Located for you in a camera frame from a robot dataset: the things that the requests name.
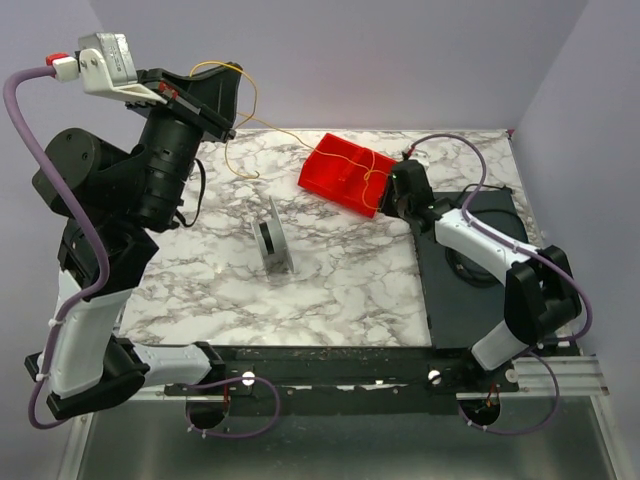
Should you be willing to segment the white plastic cable spool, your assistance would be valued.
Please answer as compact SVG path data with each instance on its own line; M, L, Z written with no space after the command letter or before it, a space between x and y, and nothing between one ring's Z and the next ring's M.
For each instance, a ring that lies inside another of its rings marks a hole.
M279 210L269 198L270 216L252 222L251 227L264 269L268 275L294 273L295 266Z

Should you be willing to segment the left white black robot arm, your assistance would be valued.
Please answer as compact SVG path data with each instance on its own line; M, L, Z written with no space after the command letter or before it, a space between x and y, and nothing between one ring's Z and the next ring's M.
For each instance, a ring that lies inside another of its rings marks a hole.
M202 342L149 347L114 328L157 252L154 233L184 225L185 183L201 168L203 140L234 137L238 65L190 77L140 70L132 84L144 100L126 106L146 120L137 145L120 150L79 128L41 146L17 104L18 86L51 77L50 66L23 70L3 88L5 106L39 163L32 183L48 207L67 220L58 253L58 301L42 352L25 364L35 393L45 394L57 422L120 405L145 386L195 387L224 376L217 352Z

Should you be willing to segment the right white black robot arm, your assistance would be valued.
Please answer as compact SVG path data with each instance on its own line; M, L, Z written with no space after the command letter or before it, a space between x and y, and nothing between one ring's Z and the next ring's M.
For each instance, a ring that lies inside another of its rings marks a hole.
M503 320L470 347L471 368L494 371L582 313L563 250L519 242L451 201L437 199L418 161L391 167L380 207L383 214L404 220L416 242L429 240L459 252L504 287Z

